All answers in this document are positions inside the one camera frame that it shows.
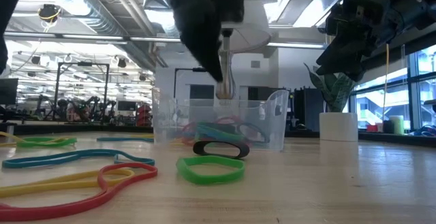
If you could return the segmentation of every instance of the snake plant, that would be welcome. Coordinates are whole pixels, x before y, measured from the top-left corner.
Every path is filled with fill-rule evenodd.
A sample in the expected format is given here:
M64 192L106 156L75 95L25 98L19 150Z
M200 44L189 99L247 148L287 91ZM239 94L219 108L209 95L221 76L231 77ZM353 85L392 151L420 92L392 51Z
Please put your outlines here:
M316 74L318 67L313 67L313 71L305 64L312 81L312 84L322 92L322 97L326 101L329 112L342 112L347 104L349 94L356 83L345 74L326 74L319 76Z

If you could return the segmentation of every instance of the potted plant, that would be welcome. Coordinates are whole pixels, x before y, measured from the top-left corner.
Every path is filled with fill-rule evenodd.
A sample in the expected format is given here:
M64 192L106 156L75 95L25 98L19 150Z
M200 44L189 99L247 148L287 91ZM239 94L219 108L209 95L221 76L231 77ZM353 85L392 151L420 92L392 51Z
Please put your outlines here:
M320 139L342 142L357 142L357 114L342 112L347 104L349 94L356 83L345 74L316 74L305 64L312 84L322 92L327 103L327 111L320 114Z

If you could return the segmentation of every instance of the clear plastic bin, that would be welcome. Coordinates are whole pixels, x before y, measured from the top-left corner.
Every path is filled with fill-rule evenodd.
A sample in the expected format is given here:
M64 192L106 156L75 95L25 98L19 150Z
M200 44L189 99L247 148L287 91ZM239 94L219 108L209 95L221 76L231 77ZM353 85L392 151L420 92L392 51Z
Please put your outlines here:
M280 151L285 137L288 97L289 92L276 91L266 101L177 101L154 88L155 143L192 146L198 140L219 140Z

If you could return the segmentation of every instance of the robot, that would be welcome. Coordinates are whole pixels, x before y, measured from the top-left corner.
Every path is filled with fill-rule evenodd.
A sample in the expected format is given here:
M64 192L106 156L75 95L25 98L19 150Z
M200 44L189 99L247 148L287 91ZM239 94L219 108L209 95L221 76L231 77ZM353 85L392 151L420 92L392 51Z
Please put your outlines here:
M0 31L3 35L18 0L1 0ZM244 0L170 0L181 41L198 63L217 81L223 81L218 51L221 22L240 22ZM352 80L362 78L362 57L389 43L411 28L425 29L436 21L436 0L343 0L336 4L320 31L336 36L317 60L319 75L342 72ZM0 39L0 72L7 50Z

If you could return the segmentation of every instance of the table surface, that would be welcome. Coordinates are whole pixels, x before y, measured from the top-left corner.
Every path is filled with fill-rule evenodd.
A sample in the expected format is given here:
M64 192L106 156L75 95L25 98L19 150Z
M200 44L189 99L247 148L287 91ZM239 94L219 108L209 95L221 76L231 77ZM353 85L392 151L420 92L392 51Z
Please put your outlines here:
M197 186L177 174L188 148L146 142L96 142L126 133L71 133L76 148L113 148L154 158L156 178L123 189L99 208L40 223L436 223L436 150L372 142L288 139L282 153L251 151L245 177ZM63 153L71 148L0 148L0 160ZM73 174L111 164L83 159L33 169L2 169L0 186ZM49 206L95 195L72 189L4 198L11 206Z

